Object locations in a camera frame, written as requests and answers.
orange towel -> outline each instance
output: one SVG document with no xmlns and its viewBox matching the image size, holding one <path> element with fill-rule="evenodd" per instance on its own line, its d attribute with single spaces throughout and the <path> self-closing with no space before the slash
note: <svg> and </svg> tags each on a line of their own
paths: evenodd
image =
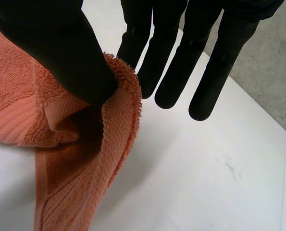
<svg viewBox="0 0 286 231">
<path fill-rule="evenodd" d="M 96 108 L 0 33 L 0 142 L 36 147 L 36 231 L 87 231 L 132 147 L 138 81 L 125 63 L 105 57 L 119 88 Z"/>
</svg>

black finger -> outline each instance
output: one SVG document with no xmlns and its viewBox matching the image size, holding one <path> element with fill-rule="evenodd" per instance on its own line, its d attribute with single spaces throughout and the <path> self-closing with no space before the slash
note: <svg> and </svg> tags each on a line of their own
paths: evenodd
<svg viewBox="0 0 286 231">
<path fill-rule="evenodd" d="M 218 40 L 189 107 L 193 119 L 202 121 L 211 115 L 235 60 L 258 23 L 224 12 Z"/>
<path fill-rule="evenodd" d="M 192 41 L 183 36 L 180 46 L 156 92 L 155 102 L 163 108 L 173 107 L 201 56 L 207 40 Z"/>
<path fill-rule="evenodd" d="M 139 58 L 147 44 L 151 28 L 151 0 L 121 0 L 127 31 L 117 56 L 136 68 Z"/>
<path fill-rule="evenodd" d="M 155 0 L 153 5 L 154 35 L 138 72 L 143 99 L 149 98 L 163 73 L 178 33 L 186 0 Z"/>
<path fill-rule="evenodd" d="M 115 91 L 116 81 L 91 26 L 80 8 L 76 10 L 71 23 L 57 19 L 37 28 L 13 25 L 0 18 L 0 31 L 50 70 L 71 94 L 102 104 Z"/>
<path fill-rule="evenodd" d="M 236 57 L 214 48 L 189 106 L 189 114 L 194 120 L 203 121 L 211 115 Z"/>
<path fill-rule="evenodd" d="M 190 0 L 185 14 L 184 35 L 162 80 L 155 101 L 161 108 L 175 105 L 207 43 L 211 28 L 221 12 L 215 0 Z"/>
</svg>

black glove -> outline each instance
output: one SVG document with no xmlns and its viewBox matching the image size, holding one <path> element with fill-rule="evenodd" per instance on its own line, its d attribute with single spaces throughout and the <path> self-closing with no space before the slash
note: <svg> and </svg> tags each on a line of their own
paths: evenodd
<svg viewBox="0 0 286 231">
<path fill-rule="evenodd" d="M 101 105 L 116 81 L 81 11 L 83 0 L 0 0 L 0 31 L 74 96 Z"/>
<path fill-rule="evenodd" d="M 280 5 L 278 2 L 283 0 L 260 2 L 259 5 L 257 1 L 251 0 L 189 0 L 181 43 L 155 95 L 159 107 L 168 109 L 177 102 L 205 48 L 214 22 L 227 4 L 230 10 L 224 12 L 218 40 L 189 106 L 189 114 L 195 120 L 202 121 L 210 116 L 243 45 L 252 37 L 259 21 L 268 17 L 263 9 L 271 14 L 270 9 L 274 9 L 274 5 L 272 8 L 270 4 L 275 4 L 277 9 Z M 153 94 L 161 78 L 175 42 L 185 3 L 182 0 L 122 0 L 127 31 L 117 56 L 133 68 L 148 41 L 153 8 L 155 32 L 138 72 L 144 99 Z"/>
</svg>

towel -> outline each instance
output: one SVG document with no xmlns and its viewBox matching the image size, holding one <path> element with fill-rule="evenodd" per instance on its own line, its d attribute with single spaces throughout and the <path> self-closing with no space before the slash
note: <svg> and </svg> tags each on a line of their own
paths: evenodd
<svg viewBox="0 0 286 231">
<path fill-rule="evenodd" d="M 92 106 L 0 33 L 0 142 L 35 147 L 35 231 L 87 231 L 130 152 L 140 87 L 129 66 L 105 58 L 118 88 Z"/>
</svg>

towel fold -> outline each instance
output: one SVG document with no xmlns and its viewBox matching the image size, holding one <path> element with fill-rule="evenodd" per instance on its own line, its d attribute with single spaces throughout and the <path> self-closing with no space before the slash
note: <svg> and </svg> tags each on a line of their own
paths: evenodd
<svg viewBox="0 0 286 231">
<path fill-rule="evenodd" d="M 0 33 L 0 142 L 35 147 L 35 231 L 87 231 L 130 152 L 140 87 L 129 66 L 105 58 L 119 87 L 100 108 L 70 95 Z"/>
</svg>

